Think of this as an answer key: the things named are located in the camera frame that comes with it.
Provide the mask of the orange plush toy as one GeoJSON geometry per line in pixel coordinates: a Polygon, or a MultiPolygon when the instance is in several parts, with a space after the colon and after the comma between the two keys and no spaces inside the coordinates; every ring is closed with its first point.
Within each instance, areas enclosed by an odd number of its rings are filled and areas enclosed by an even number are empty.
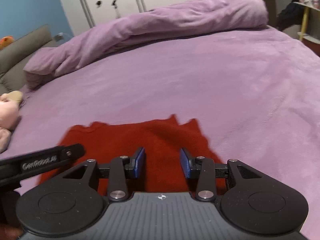
{"type": "Polygon", "coordinates": [[[15,39],[12,36],[3,37],[0,40],[0,50],[4,49],[8,45],[12,44],[14,41],[15,41],[15,39]]]}

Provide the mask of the black clothing on chair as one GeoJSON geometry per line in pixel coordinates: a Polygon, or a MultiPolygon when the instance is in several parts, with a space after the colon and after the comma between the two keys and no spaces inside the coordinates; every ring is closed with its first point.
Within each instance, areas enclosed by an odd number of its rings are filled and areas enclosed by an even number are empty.
{"type": "Polygon", "coordinates": [[[291,0],[291,2],[283,9],[277,17],[276,28],[279,31],[293,26],[300,25],[303,20],[304,7],[297,4],[299,0],[291,0]]]}

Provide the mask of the pink plush toy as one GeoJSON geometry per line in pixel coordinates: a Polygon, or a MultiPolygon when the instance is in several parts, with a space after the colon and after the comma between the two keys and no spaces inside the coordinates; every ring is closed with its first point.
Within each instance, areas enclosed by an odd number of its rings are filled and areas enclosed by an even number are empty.
{"type": "Polygon", "coordinates": [[[23,93],[19,90],[1,95],[1,153],[7,150],[11,139],[11,132],[18,124],[22,99],[23,93]]]}

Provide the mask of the red knitted sweater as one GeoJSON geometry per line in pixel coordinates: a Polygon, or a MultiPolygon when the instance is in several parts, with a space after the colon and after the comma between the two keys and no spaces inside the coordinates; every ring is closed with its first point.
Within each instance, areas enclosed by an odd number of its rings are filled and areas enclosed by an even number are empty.
{"type": "Polygon", "coordinates": [[[221,160],[209,149],[196,119],[179,124],[176,116],[136,124],[110,125],[94,122],[89,126],[75,125],[60,140],[61,146],[82,144],[86,150],[77,164],[86,159],[109,163],[113,158],[131,156],[143,147],[146,153],[143,179],[135,191],[188,192],[187,181],[180,165],[180,149],[185,147],[193,156],[221,160]]]}

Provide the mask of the yellow metal side table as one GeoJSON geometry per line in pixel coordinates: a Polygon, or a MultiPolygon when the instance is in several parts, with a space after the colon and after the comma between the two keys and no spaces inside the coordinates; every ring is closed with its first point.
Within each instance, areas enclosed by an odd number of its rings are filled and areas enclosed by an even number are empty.
{"type": "Polygon", "coordinates": [[[300,2],[294,2],[294,3],[304,7],[304,14],[303,14],[303,20],[301,24],[301,29],[300,29],[300,32],[297,33],[299,35],[300,42],[303,42],[303,40],[307,40],[309,42],[319,45],[319,39],[307,34],[310,10],[319,12],[319,8],[314,7],[312,3],[308,3],[308,4],[300,3],[300,2]]]}

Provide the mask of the purple rolled duvet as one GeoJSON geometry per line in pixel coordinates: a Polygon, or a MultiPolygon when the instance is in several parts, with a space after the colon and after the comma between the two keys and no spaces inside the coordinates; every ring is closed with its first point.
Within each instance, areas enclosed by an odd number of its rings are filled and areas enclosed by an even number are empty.
{"type": "Polygon", "coordinates": [[[39,49],[23,68],[29,89],[131,46],[268,24],[263,0],[189,0],[102,23],[58,47],[39,49]]]}

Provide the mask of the purple bed sheet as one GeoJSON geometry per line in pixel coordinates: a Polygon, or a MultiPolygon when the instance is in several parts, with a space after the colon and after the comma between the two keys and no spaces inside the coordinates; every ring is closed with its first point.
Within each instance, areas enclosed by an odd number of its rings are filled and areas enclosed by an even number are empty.
{"type": "Polygon", "coordinates": [[[319,57],[273,28],[161,41],[42,86],[1,158],[49,148],[73,125],[197,119],[220,158],[297,189],[319,239],[319,57]]]}

